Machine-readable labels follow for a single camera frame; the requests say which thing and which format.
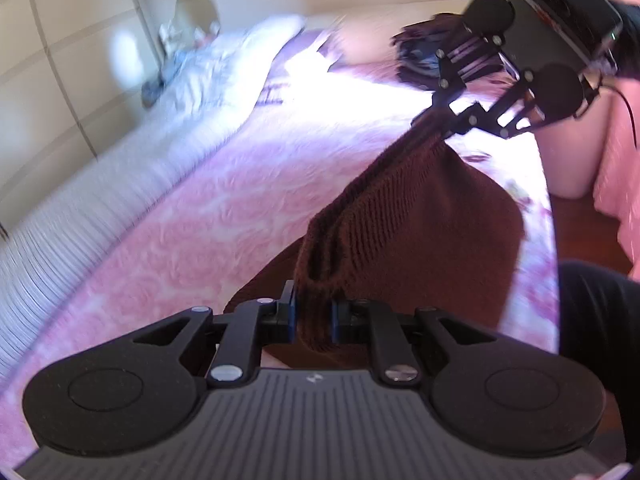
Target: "pillow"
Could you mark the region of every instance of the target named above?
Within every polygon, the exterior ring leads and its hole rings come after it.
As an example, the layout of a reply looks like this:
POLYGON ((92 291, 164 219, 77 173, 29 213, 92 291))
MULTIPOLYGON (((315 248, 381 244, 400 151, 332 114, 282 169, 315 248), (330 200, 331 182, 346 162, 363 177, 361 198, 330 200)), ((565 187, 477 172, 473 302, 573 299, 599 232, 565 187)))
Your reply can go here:
POLYGON ((391 37, 405 25, 430 20, 441 12, 461 14, 469 0, 441 0, 350 9, 341 14, 336 43, 347 64, 392 61, 396 51, 391 37))
POLYGON ((340 24, 344 18, 344 13, 340 12, 325 12, 323 14, 313 14, 306 17, 305 28, 330 28, 331 30, 337 30, 337 25, 340 24))
POLYGON ((282 47, 271 69, 257 105, 282 104, 292 76, 325 73, 340 58, 330 28, 306 29, 282 47))
POLYGON ((330 41, 331 36, 332 31, 330 29, 306 29, 295 38, 287 41, 287 44, 282 47, 273 63, 271 63, 267 82, 289 77, 290 73, 287 66, 290 66, 290 62, 295 57, 308 56, 308 53, 319 52, 330 62, 329 66, 331 66, 339 57, 335 46, 330 41))

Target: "knit fabric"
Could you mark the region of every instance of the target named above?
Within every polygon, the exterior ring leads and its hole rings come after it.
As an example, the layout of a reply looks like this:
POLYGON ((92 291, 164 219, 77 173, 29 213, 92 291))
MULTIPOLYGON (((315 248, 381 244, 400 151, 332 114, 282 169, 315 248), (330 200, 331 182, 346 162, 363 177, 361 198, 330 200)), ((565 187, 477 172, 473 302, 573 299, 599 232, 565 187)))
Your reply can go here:
POLYGON ((293 275, 300 341, 340 362, 344 352, 330 338, 332 299, 385 301, 406 314, 436 306, 497 327, 522 216, 505 190, 443 142, 450 119, 436 109, 421 116, 311 220, 302 244, 276 257, 226 311, 263 292, 279 296, 293 275))
MULTIPOLYGON (((255 300, 256 298, 279 298, 287 280, 293 279, 298 255, 302 248, 304 238, 299 238, 278 256, 271 260, 256 276, 243 288, 238 290, 227 303, 225 313, 233 312, 240 303, 255 300)), ((343 358, 341 361, 332 354, 320 353, 311 350, 298 338, 291 345, 270 345, 269 354, 292 368, 304 368, 306 370, 339 368, 341 366, 355 366, 353 355, 343 358)))
MULTIPOLYGON (((443 42, 456 46, 450 57, 466 56, 482 41, 462 27, 458 14, 436 14, 432 20, 402 28, 391 38, 398 50, 398 79, 418 88, 437 90, 440 82, 440 60, 436 51, 443 42)), ((478 60, 465 67, 460 75, 466 83, 495 72, 503 72, 500 56, 478 60)))

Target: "mirror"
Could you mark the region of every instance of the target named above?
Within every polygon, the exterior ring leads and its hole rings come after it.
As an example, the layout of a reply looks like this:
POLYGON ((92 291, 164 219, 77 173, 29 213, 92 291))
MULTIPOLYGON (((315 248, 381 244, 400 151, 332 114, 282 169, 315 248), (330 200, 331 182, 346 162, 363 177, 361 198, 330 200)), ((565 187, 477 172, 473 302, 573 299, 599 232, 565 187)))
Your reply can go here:
POLYGON ((176 0, 173 19, 160 27, 160 40, 167 57, 180 48, 197 48, 220 31, 213 0, 176 0))

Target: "logo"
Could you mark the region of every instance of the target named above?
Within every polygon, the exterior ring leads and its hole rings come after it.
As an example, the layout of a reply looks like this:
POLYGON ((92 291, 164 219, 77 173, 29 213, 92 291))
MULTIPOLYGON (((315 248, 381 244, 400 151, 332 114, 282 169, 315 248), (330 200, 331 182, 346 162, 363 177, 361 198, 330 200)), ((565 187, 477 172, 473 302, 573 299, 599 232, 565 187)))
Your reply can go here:
POLYGON ((309 381, 312 384, 317 384, 321 381, 324 381, 324 376, 320 375, 320 374, 311 374, 309 376, 306 377, 306 380, 309 381))
POLYGON ((546 12, 546 10, 543 10, 539 6, 535 6, 534 10, 536 11, 536 14, 538 15, 542 23, 545 23, 547 27, 552 28, 558 34, 562 34, 562 27, 558 23, 556 23, 556 21, 549 15, 548 12, 546 12))

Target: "white bedding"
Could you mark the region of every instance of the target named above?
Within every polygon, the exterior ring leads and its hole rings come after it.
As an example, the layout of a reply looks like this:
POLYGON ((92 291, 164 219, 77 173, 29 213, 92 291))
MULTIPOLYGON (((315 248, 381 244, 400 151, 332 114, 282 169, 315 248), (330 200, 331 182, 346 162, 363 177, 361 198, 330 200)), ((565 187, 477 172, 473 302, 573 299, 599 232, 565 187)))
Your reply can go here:
POLYGON ((54 193, 0 252, 0 392, 58 307, 135 222, 249 117, 302 30, 278 16, 193 53, 145 123, 54 193))

